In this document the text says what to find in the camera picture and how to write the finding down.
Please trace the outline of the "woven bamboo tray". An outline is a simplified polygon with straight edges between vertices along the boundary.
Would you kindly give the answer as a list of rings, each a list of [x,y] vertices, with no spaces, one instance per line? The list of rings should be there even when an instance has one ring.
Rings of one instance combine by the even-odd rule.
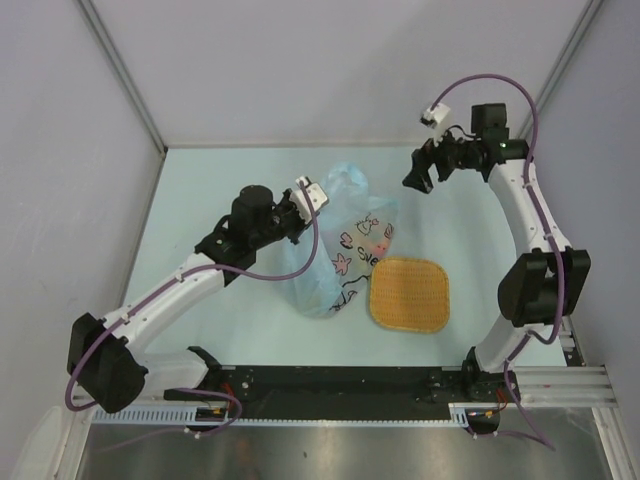
[[[369,312],[387,329],[437,333],[450,318],[448,275],[428,260],[385,258],[372,271]]]

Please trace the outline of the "light blue plastic bag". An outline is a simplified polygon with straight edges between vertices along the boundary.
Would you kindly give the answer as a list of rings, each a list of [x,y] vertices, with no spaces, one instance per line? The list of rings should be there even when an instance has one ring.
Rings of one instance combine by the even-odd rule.
[[[372,195],[366,176],[352,163],[334,165],[320,186],[329,203],[318,216],[313,263],[281,285],[294,308],[311,318],[337,314],[368,286],[390,250],[399,210],[396,200]]]

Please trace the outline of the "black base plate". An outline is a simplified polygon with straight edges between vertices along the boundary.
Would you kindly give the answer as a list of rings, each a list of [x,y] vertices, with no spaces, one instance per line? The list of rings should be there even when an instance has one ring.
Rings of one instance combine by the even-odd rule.
[[[498,394],[517,387],[513,373],[485,373],[473,367],[216,367],[199,390],[231,392],[242,407],[264,410],[295,405],[307,413],[321,406],[374,404],[399,409],[421,404],[494,404]]]

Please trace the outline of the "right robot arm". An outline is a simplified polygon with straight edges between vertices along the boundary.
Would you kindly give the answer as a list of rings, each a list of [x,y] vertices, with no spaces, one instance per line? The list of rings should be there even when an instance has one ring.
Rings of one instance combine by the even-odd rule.
[[[461,376],[463,393],[484,401],[497,389],[495,374],[507,370],[531,340],[556,341],[563,318],[575,309],[591,259],[573,248],[555,222],[537,180],[534,144],[511,137],[505,105],[473,106],[467,139],[452,135],[451,110],[442,103],[427,108],[421,121],[433,137],[414,159],[435,167],[439,181],[456,170],[480,173],[503,209],[516,248],[517,259],[498,286],[500,315],[469,352],[474,368]]]

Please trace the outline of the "aluminium frame rail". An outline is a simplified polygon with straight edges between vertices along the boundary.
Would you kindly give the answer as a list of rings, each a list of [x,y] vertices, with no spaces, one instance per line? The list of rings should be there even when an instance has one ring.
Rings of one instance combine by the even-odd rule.
[[[94,374],[84,370],[78,382],[106,411],[120,411],[139,397],[204,394],[230,389],[244,403],[271,393],[405,395],[430,403],[488,403],[499,392],[515,393],[533,405],[607,405],[615,401],[602,367],[525,367],[486,373],[466,363],[445,367],[328,367],[207,365],[202,373],[143,370]]]

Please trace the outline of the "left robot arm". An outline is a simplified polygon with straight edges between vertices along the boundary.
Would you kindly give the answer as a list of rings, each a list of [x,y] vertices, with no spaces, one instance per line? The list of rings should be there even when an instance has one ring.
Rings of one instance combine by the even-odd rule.
[[[225,366],[423,367],[441,358],[429,336],[372,316],[377,264],[417,252],[418,194],[404,186],[406,148],[241,153],[186,161],[176,184],[218,178],[206,235],[157,285],[102,316],[73,322],[64,393],[118,412],[142,396],[188,389],[214,397]]]

